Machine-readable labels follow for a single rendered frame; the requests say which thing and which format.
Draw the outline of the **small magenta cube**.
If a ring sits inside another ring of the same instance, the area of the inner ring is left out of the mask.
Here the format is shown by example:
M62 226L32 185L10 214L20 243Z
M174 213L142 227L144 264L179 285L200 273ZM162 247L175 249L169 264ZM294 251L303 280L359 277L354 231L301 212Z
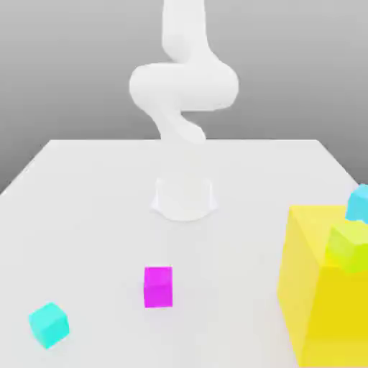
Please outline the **small magenta cube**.
M145 267L144 306L145 308L173 306L172 267Z

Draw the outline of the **small sky blue cube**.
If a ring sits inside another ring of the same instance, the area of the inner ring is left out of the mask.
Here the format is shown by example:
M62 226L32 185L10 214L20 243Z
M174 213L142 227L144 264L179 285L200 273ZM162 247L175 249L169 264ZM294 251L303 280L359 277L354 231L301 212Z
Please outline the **small sky blue cube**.
M350 195L345 219L368 224L368 185L360 184Z

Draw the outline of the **small lime green cube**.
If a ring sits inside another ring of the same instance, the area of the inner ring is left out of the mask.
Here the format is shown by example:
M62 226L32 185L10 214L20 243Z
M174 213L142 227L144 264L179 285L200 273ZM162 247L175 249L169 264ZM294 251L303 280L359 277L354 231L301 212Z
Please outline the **small lime green cube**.
M363 221L334 224L328 236L326 256L346 272L368 271L368 224Z

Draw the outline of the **large yellow box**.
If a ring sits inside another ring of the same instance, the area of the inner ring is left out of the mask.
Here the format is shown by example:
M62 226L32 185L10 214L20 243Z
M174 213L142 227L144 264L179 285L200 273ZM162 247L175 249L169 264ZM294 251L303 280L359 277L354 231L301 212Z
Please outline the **large yellow box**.
M277 296L301 367L368 368L368 271L350 273L326 256L345 206L291 206Z

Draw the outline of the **small turquoise cube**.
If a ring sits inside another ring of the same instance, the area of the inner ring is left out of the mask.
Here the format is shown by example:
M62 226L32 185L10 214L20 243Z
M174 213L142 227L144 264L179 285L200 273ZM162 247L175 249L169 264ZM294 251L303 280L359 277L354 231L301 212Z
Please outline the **small turquoise cube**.
M49 349L70 333L68 317L56 304L48 303L28 317L31 331L36 340Z

